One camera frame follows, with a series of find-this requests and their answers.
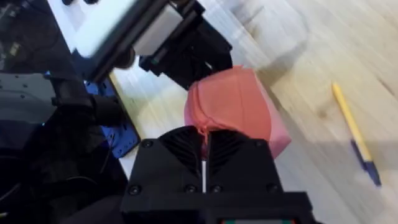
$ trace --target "wood grain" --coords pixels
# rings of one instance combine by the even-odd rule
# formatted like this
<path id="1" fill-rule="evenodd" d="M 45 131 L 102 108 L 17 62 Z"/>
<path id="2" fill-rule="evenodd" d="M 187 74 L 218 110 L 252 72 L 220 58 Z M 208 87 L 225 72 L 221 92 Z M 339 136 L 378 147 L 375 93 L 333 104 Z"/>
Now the wood grain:
<path id="1" fill-rule="evenodd" d="M 293 138 L 276 159 L 285 189 L 307 191 L 324 223 L 397 223 L 398 1 L 200 2 L 233 45 L 234 64 L 257 71 Z M 167 77 L 135 64 L 111 79 L 142 138 L 183 125 L 187 93 Z M 332 81 L 367 140 L 380 189 L 356 160 Z M 126 175 L 135 155 L 121 159 Z"/>

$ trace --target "blue metal bracket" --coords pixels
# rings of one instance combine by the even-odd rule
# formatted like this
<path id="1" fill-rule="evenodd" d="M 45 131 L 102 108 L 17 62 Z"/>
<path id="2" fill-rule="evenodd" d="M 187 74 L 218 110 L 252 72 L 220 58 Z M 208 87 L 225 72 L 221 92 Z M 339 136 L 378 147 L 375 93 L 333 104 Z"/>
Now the blue metal bracket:
<path id="1" fill-rule="evenodd" d="M 101 83 L 85 83 L 88 93 L 101 96 L 116 96 L 113 85 L 107 78 Z M 128 152 L 136 147 L 141 139 L 130 120 L 128 114 L 124 113 L 125 118 L 119 126 L 116 127 L 104 127 L 102 130 L 108 141 L 110 148 L 112 149 L 113 156 L 117 159 L 125 156 Z"/>

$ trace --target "screw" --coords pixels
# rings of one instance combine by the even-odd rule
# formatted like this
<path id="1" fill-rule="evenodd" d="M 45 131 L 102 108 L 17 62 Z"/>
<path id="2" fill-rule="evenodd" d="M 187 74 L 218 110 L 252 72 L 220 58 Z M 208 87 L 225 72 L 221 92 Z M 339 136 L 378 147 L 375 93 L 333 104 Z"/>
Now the screw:
<path id="1" fill-rule="evenodd" d="M 151 140 L 143 140 L 143 142 L 141 143 L 141 145 L 143 147 L 151 147 L 154 143 Z"/>
<path id="2" fill-rule="evenodd" d="M 130 195 L 137 195 L 141 192 L 141 187 L 138 185 L 133 185 L 129 188 Z"/>
<path id="3" fill-rule="evenodd" d="M 194 185 L 187 185 L 185 187 L 186 193 L 195 193 L 196 191 L 197 191 L 197 188 Z"/>
<path id="4" fill-rule="evenodd" d="M 278 191 L 278 186 L 276 186 L 276 184 L 267 184 L 266 188 L 268 193 L 276 193 Z"/>
<path id="5" fill-rule="evenodd" d="M 220 193 L 222 190 L 223 190 L 223 188 L 222 188 L 221 186 L 219 186 L 219 185 L 213 186 L 213 187 L 211 188 L 211 191 L 212 191 L 213 193 Z"/>

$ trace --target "wooden floor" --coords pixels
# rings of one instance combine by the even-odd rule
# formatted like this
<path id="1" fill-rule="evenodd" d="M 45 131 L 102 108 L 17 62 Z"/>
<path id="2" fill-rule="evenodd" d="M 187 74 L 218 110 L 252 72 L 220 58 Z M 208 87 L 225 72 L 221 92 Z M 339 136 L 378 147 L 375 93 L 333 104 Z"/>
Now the wooden floor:
<path id="1" fill-rule="evenodd" d="M 398 1 L 201 0 L 257 71 L 293 138 L 276 159 L 285 190 L 305 190 L 324 223 L 398 223 Z M 135 65 L 111 78 L 142 138 L 183 125 L 187 93 Z M 357 162 L 331 92 L 345 93 L 380 171 Z M 129 173 L 134 155 L 121 159 Z"/>

